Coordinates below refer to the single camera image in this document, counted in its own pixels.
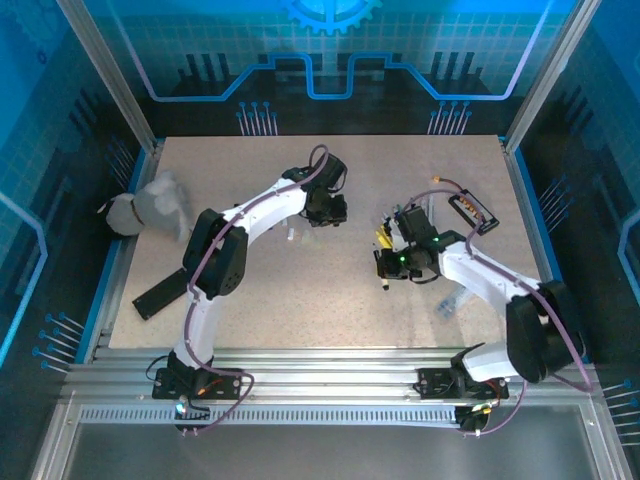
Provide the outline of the aluminium side rail blue strip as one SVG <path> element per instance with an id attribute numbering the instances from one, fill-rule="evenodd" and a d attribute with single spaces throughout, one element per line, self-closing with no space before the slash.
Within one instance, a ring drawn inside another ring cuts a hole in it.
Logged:
<path id="1" fill-rule="evenodd" d="M 159 138 L 154 153 L 141 151 L 135 164 L 128 191 L 135 193 L 150 181 L 158 169 L 165 138 Z M 111 243 L 102 273 L 86 317 L 84 333 L 77 347 L 74 363 L 91 363 L 103 333 L 113 330 L 137 240 L 129 238 Z"/>
<path id="2" fill-rule="evenodd" d="M 521 152 L 519 149 L 509 152 L 506 138 L 499 136 L 498 139 L 541 281 L 543 283 L 549 283 L 552 280 L 563 281 L 533 183 Z"/>

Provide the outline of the aluminium frame post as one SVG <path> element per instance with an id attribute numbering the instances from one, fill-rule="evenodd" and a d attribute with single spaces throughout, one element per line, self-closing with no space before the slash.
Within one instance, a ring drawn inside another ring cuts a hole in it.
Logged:
<path id="1" fill-rule="evenodd" d="M 575 6 L 507 132 L 504 141 L 504 151 L 507 154 L 514 154 L 524 139 L 548 95 L 565 70 L 601 1 L 576 0 Z"/>
<path id="2" fill-rule="evenodd" d="M 157 150 L 156 136 L 117 61 L 83 0 L 56 0 L 112 99 L 146 154 Z"/>

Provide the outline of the aluminium front rail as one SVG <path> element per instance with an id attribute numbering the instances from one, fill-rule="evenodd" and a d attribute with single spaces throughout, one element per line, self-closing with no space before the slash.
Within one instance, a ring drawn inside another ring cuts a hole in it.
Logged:
<path id="1" fill-rule="evenodd" d="M 60 396 L 77 402 L 142 403 L 151 397 L 149 364 L 162 349 L 96 349 L 92 362 L 70 367 Z M 452 348 L 302 348 L 216 351 L 217 368 L 255 378 L 247 404 L 401 405 L 419 401 L 420 368 L 446 368 Z"/>

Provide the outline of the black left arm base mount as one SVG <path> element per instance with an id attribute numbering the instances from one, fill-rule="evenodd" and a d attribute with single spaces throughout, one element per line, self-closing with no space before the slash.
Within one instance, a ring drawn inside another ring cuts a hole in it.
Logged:
<path id="1" fill-rule="evenodd" d="M 228 370 L 228 375 L 190 367 L 171 352 L 166 365 L 159 368 L 152 379 L 151 396 L 159 400 L 238 400 L 242 387 L 242 370 Z"/>

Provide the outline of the black flat rectangular plate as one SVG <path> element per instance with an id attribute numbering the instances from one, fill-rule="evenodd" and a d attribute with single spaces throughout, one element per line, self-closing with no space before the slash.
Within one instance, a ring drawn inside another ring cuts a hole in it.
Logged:
<path id="1" fill-rule="evenodd" d="M 160 281 L 132 301 L 143 321 L 147 321 L 186 293 L 187 272 L 184 268 Z"/>

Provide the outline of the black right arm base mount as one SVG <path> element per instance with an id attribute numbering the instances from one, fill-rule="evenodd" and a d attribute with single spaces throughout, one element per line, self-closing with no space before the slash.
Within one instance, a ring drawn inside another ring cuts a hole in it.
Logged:
<path id="1" fill-rule="evenodd" d="M 412 385 L 421 400 L 502 400 L 510 396 L 503 378 L 476 381 L 460 361 L 446 368 L 419 368 Z"/>

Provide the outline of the grey plush toy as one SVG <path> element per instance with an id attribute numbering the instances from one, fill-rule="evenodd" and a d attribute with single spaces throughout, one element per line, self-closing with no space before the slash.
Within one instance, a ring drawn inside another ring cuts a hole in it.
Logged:
<path id="1" fill-rule="evenodd" d="M 97 218 L 116 239 L 134 237 L 145 229 L 171 233 L 186 242 L 194 222 L 184 186 L 172 171 L 165 170 L 136 193 L 121 193 L 106 201 Z"/>

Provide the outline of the grey metal front panel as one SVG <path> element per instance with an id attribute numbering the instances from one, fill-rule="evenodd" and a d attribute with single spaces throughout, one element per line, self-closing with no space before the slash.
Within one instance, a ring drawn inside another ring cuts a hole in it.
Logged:
<path id="1" fill-rule="evenodd" d="M 599 405 L 526 406 L 481 437 L 418 426 L 88 423 L 57 412 L 23 480 L 640 480 Z"/>

